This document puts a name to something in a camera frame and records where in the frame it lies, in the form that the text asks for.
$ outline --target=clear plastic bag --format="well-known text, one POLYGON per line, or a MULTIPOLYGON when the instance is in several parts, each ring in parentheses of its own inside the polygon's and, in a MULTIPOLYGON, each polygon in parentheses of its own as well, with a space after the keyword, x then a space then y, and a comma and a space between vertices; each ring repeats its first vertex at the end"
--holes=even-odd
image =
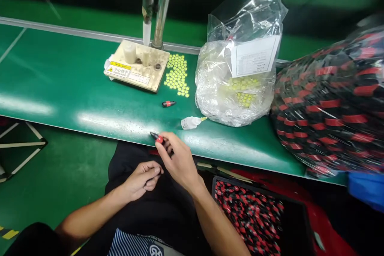
POLYGON ((384 172, 384 26, 290 63, 271 117, 281 143, 311 176, 384 172))
POLYGON ((195 101, 202 114, 240 127, 268 113, 275 65, 269 72, 232 78, 231 51, 243 42, 281 35, 287 11, 281 0, 225 0, 208 16, 207 43, 195 77, 195 101))

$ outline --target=finger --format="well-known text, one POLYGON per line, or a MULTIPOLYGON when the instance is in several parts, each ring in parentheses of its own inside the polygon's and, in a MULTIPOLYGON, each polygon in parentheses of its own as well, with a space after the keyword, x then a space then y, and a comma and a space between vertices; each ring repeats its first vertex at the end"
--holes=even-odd
POLYGON ((160 175, 156 176, 152 180, 148 180, 147 183, 145 184, 145 186, 156 186, 157 181, 159 180, 159 178, 160 178, 160 175))
POLYGON ((161 167, 160 164, 158 164, 158 162, 156 161, 148 161, 148 162, 142 162, 138 165, 138 168, 140 166, 140 169, 142 170, 142 172, 148 172, 150 169, 152 168, 155 168, 155 167, 159 167, 160 170, 162 170, 163 168, 161 167))
POLYGON ((161 132, 160 135, 169 141, 174 152, 181 152, 181 148, 185 146, 184 142, 182 142, 182 140, 180 140, 180 138, 172 132, 161 132))
POLYGON ((170 142, 168 140, 165 141, 165 144, 163 145, 165 148, 168 148, 170 146, 170 142))
POLYGON ((153 191, 156 186, 145 186, 144 190, 146 191, 153 191))
POLYGON ((159 152, 160 157, 162 158, 164 164, 170 165, 171 164, 171 158, 169 158, 167 150, 165 150, 164 146, 160 144, 159 142, 155 142, 155 146, 157 148, 157 151, 159 152))
POLYGON ((152 180, 152 178, 158 176, 160 171, 161 171, 160 167, 155 167, 149 170, 148 172, 140 174, 139 177, 140 177, 140 181, 142 181, 143 183, 143 186, 148 180, 152 180))

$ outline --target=factory workstation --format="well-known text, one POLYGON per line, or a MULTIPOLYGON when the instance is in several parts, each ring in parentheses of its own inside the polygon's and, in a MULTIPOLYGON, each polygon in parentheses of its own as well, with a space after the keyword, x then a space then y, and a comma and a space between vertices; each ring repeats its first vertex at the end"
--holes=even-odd
POLYGON ((383 0, 0 0, 0 255, 366 256, 383 0))

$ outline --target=forearm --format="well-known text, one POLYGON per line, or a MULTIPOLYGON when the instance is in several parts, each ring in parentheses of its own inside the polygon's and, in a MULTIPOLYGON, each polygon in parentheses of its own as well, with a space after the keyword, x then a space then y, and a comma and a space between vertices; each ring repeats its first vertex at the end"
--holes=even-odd
POLYGON ((120 211, 129 200, 119 187, 104 197, 88 204, 67 216, 56 228, 68 253, 71 253, 96 233, 112 216, 120 211))
POLYGON ((248 248, 213 200, 203 180, 190 191, 205 238, 216 256, 249 256, 248 248))

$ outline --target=logo on shirt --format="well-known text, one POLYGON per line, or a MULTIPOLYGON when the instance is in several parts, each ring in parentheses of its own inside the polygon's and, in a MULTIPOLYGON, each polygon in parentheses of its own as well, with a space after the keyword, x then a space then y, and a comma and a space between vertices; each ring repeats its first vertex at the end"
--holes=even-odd
POLYGON ((153 242, 149 243, 149 250, 148 250, 149 256, 164 256, 164 249, 153 242))

